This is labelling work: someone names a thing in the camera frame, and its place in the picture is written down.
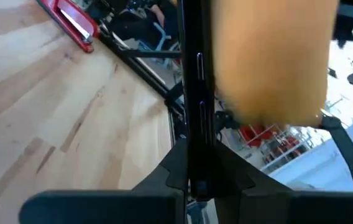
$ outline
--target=chair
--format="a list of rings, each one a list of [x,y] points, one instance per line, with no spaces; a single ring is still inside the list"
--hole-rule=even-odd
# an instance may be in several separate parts
[[[171,36],[167,35],[165,33],[165,30],[158,23],[154,22],[153,25],[161,33],[160,41],[158,42],[157,46],[151,46],[150,44],[139,40],[139,43],[138,43],[139,50],[162,50],[164,43],[166,41],[172,41]],[[173,43],[167,50],[169,51],[175,50],[178,46],[179,46],[179,42],[175,41],[175,43]],[[157,64],[160,64],[163,68],[167,68],[170,65],[171,59],[165,58],[163,60],[158,60],[154,58],[153,61]]]

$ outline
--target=black plastic part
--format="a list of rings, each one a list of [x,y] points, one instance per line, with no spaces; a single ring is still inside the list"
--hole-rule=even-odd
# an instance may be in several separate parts
[[[267,214],[264,212],[271,211],[264,210],[259,215],[260,211],[256,210],[256,213],[243,217],[243,206],[252,205],[254,210],[256,209],[255,207],[265,206],[263,204],[256,205],[252,202],[244,202],[244,197],[290,191],[288,187],[259,171],[224,144],[218,142],[216,151],[221,158],[221,167],[225,178],[223,182],[224,188],[222,189],[223,194],[214,198],[219,223],[242,223],[243,218],[253,218],[251,222],[247,223],[255,223],[257,216],[266,216]]]
[[[178,82],[172,89],[168,92],[165,100],[166,101],[175,101],[183,95],[183,84],[182,81]]]
[[[132,190],[48,191],[22,206],[26,223],[185,223],[186,141],[179,140],[163,161]]]
[[[183,199],[173,192],[49,191],[22,206],[21,224],[182,223]]]
[[[337,78],[337,73],[334,69],[328,68],[328,74],[334,78]]]
[[[171,50],[123,50],[128,57],[140,57],[140,58],[181,58],[180,51]]]
[[[346,130],[342,127],[341,120],[336,117],[324,115],[320,128],[330,132],[339,152],[348,165],[353,179],[353,142]]]
[[[188,140],[188,176],[197,200],[213,198],[222,184],[215,155],[214,76],[210,1],[178,1]]]
[[[237,130],[241,124],[234,119],[231,111],[217,111],[215,112],[215,133],[220,134],[222,129],[231,128]]]
[[[353,223],[353,192],[281,192],[241,198],[239,220],[220,223]]]

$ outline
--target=red object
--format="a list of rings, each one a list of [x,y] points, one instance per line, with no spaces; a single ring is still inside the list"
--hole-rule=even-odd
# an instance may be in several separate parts
[[[78,25],[80,25],[90,36],[97,37],[99,27],[92,18],[70,0],[37,0],[60,27],[87,53],[91,53],[94,48],[91,42],[84,41],[81,32],[62,14],[63,10]]]
[[[177,65],[181,65],[181,59],[179,59],[179,58],[174,59],[174,62],[175,62]]]
[[[243,126],[240,128],[243,138],[248,142],[250,147],[256,146],[259,147],[263,139],[269,140],[273,134],[271,130],[265,131],[264,126],[253,126],[252,129],[250,126]]]

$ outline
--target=white surface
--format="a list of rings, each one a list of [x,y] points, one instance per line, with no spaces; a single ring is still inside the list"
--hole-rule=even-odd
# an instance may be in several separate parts
[[[353,140],[353,125],[347,132]],[[272,172],[270,176],[286,185],[301,182],[319,190],[353,191],[347,164],[332,139]]]

